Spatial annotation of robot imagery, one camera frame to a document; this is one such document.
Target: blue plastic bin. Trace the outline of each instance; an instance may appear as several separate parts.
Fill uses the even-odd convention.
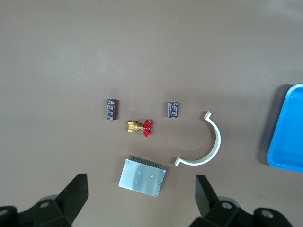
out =
[[[267,154],[277,168],[303,172],[303,84],[287,92]]]

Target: white curved handle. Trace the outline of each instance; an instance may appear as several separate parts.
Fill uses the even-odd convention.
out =
[[[213,149],[209,152],[208,155],[206,155],[205,157],[203,157],[199,160],[196,160],[196,161],[188,161],[188,160],[178,157],[175,161],[176,166],[178,166],[180,164],[180,162],[182,162],[186,165],[189,165],[189,166],[199,166],[199,165],[205,164],[206,162],[209,162],[210,160],[212,160],[213,157],[215,157],[215,155],[218,153],[218,150],[221,145],[221,134],[220,134],[220,131],[219,131],[217,125],[212,120],[209,119],[211,115],[212,115],[212,113],[207,111],[207,113],[204,116],[204,119],[213,126],[214,132],[216,134],[216,140],[214,142]]]

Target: perforated metal grille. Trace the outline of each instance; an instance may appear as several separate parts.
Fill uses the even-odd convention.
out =
[[[141,164],[144,164],[144,165],[148,165],[148,166],[152,166],[152,167],[161,169],[161,164],[149,161],[149,160],[144,159],[144,158],[140,158],[140,157],[130,155],[128,157],[128,159],[131,160],[131,161],[134,161],[134,162],[138,162],[138,163],[141,163]]]

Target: valve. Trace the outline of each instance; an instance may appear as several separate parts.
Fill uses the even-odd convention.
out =
[[[128,132],[135,132],[143,130],[143,135],[145,137],[150,136],[152,133],[152,122],[151,120],[147,119],[144,124],[141,124],[137,121],[128,121]]]

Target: silver metal panel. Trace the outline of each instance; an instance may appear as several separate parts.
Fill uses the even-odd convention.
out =
[[[166,170],[125,160],[119,187],[157,197]]]

